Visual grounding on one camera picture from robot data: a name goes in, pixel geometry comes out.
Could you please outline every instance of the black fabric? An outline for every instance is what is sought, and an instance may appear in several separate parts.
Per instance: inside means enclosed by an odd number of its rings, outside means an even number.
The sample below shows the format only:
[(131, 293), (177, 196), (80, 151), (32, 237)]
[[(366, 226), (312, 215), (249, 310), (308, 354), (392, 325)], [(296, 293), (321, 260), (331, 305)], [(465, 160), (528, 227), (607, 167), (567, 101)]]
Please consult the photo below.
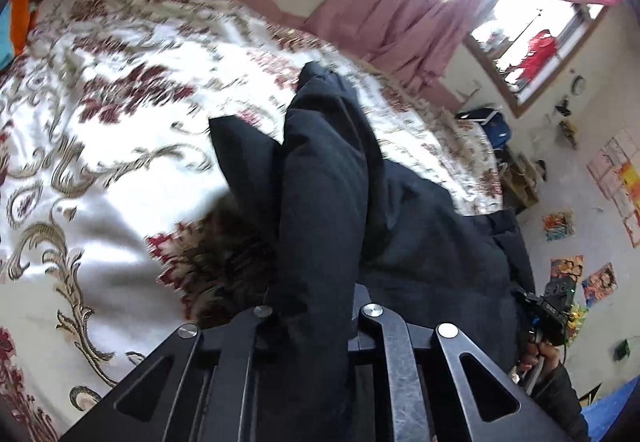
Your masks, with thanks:
[(556, 368), (531, 394), (546, 414), (555, 420), (575, 442), (590, 442), (587, 421), (564, 366)]
[(280, 416), (274, 440), (302, 425), (308, 440), (338, 440), (356, 281), (408, 323), (454, 323), (503, 370), (516, 363), (527, 328), (510, 289), (534, 286), (513, 212), (459, 215), (444, 188), (383, 160), (343, 78), (303, 68), (282, 145), (236, 117), (210, 120), (210, 133), (231, 192), (277, 251), (267, 302), (282, 364), (263, 403), (267, 425)]

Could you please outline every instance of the bed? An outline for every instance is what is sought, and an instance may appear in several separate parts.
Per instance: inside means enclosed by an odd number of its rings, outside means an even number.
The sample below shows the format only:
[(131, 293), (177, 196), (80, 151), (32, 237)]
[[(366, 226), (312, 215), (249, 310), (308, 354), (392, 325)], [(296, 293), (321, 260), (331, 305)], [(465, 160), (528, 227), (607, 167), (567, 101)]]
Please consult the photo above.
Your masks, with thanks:
[(223, 310), (225, 285), (250, 291), (250, 273), (194, 279), (225, 235), (207, 118), (281, 141), (308, 61), (354, 85), (387, 158), (460, 213), (501, 208), (478, 125), (312, 35), (229, 0), (41, 3), (0, 75), (0, 395), (32, 440), (57, 440), (177, 326)]

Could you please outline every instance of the orange and blue fabric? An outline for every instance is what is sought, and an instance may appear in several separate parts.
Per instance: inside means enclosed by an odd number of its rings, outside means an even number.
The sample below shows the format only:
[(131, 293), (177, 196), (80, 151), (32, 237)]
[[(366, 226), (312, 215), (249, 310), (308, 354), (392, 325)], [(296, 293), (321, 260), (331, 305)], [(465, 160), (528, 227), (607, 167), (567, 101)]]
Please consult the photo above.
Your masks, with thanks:
[(0, 69), (24, 49), (29, 32), (29, 0), (9, 0), (0, 13)]

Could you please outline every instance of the black sleeve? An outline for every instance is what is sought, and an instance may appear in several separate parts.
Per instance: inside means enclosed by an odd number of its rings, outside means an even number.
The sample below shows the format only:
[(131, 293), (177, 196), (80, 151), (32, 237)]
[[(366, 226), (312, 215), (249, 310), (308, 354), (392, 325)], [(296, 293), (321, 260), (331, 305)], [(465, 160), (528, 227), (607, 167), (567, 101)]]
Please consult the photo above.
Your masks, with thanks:
[(531, 395), (546, 414), (564, 429), (575, 442), (590, 442), (587, 422), (580, 402), (564, 366), (556, 368), (538, 384)]

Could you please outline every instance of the orange cloth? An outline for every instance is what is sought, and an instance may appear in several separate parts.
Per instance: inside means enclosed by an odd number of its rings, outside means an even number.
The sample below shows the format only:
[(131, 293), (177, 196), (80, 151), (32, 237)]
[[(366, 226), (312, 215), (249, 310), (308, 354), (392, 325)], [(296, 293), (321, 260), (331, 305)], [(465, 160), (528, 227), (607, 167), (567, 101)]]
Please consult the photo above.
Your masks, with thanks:
[(29, 0), (11, 0), (11, 42), (15, 56), (24, 49), (30, 20)]

